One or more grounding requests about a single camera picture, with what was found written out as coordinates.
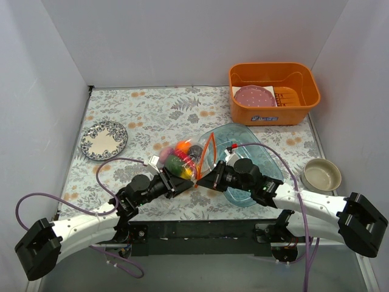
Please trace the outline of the green lime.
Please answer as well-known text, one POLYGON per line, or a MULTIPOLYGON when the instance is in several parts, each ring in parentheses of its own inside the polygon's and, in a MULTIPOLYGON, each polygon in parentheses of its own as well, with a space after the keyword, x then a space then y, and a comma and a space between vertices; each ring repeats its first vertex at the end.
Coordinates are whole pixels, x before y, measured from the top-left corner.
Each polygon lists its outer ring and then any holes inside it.
POLYGON ((173 175, 179 176, 182 173, 184 162, 175 155, 169 155, 165 161, 165 168, 173 175))

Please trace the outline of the clear zip top bag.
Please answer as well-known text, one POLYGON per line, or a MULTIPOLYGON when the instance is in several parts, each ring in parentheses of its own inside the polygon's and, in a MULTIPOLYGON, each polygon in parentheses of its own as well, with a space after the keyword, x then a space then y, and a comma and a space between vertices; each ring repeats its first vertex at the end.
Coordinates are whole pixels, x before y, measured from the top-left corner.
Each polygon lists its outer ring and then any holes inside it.
POLYGON ((157 166, 196 184, 216 165, 216 149, 213 131, 192 136, 162 148, 157 166))

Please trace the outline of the red chili pepper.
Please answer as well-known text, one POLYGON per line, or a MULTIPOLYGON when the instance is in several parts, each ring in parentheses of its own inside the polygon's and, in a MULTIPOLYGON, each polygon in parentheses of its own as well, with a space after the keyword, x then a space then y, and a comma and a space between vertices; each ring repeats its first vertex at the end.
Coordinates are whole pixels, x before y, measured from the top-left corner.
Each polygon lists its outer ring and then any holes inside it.
POLYGON ((181 161, 185 162, 185 164, 188 165, 191 169, 197 170, 196 163, 186 153, 179 150, 175 150, 173 154, 177 156, 181 161))

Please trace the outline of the dark purple plum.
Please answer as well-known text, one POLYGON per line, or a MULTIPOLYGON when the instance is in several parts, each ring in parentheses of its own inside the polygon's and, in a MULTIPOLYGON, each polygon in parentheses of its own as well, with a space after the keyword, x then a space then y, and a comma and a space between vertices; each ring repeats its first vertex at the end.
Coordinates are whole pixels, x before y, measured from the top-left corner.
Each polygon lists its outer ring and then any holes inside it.
POLYGON ((188 149, 188 156, 191 157, 193 160, 200 160, 202 156, 203 148, 200 145, 192 145, 188 149))

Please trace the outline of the purple onion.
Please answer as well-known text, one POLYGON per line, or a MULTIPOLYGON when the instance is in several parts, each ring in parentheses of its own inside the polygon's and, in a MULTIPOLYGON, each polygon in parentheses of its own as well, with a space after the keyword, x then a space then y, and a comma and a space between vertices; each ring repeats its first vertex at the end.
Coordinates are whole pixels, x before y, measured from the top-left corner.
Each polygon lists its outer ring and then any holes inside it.
POLYGON ((174 148, 172 147, 165 147, 161 149, 159 153, 159 161, 164 164, 169 155, 171 155, 174 152, 174 148))

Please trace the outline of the orange fruit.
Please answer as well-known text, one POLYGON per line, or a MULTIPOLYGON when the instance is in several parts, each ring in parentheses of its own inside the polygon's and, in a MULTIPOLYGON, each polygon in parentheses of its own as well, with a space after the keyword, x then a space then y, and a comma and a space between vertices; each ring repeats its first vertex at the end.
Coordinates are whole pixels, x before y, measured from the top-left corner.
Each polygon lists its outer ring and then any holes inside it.
POLYGON ((176 144, 176 149, 179 150, 179 151, 182 151, 184 153, 187 153, 189 151, 190 147, 191 147, 191 142, 189 140, 179 141, 176 144))

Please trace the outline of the yellow bell pepper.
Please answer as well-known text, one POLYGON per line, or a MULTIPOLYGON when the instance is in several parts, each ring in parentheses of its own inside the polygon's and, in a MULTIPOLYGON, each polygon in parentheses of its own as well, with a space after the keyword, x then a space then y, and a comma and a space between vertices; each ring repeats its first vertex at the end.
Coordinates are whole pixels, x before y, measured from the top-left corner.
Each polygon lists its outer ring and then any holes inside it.
POLYGON ((193 179, 196 177, 196 174, 190 167, 183 167, 179 176, 183 179, 193 179))

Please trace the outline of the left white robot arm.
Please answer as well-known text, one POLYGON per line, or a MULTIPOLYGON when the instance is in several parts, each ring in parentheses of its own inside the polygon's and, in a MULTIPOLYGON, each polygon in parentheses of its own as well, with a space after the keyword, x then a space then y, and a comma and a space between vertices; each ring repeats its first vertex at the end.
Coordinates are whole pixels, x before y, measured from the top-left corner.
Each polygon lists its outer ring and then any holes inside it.
POLYGON ((28 280, 42 278, 61 260, 91 245, 127 241, 129 222, 138 215, 140 206, 160 196, 174 198, 193 185, 191 180, 170 173, 159 173, 153 179, 137 175, 114 198, 87 214, 36 221, 15 246, 28 280))

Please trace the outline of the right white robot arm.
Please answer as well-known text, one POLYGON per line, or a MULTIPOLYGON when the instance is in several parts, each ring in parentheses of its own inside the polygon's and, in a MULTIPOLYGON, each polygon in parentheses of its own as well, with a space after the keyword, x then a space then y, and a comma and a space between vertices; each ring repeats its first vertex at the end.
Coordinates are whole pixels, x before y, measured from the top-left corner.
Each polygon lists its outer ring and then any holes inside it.
POLYGON ((197 184, 220 192, 228 188, 244 190, 262 206, 305 214, 303 226, 313 237, 344 243, 369 258, 377 256, 388 227, 384 215, 360 193, 353 192, 344 197, 297 192, 292 186, 263 175, 248 158, 239 159, 233 165, 218 162, 197 184), (321 223, 309 223, 308 217, 321 220, 321 223))

